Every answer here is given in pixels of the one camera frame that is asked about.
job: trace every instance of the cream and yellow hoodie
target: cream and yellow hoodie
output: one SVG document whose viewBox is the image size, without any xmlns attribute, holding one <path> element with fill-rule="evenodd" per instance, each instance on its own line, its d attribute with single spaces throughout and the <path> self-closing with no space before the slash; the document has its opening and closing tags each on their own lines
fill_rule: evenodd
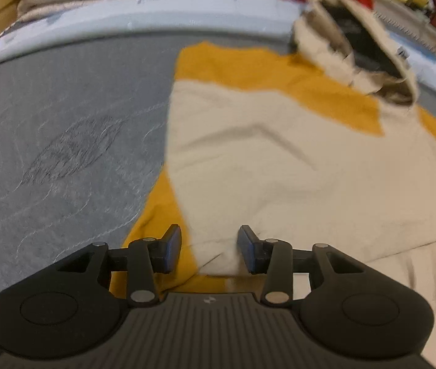
<svg viewBox="0 0 436 369">
<path fill-rule="evenodd" d="M 367 9 L 310 2 L 291 55 L 208 43 L 180 53 L 165 164 L 125 246 L 177 223 L 180 261 L 161 290 L 223 292 L 255 287 L 241 277 L 242 224 L 293 248 L 331 244 L 430 302 L 424 356 L 436 366 L 436 119 Z M 348 9 L 398 76 L 357 67 L 321 2 Z M 112 291 L 123 287 L 120 274 Z"/>
</svg>

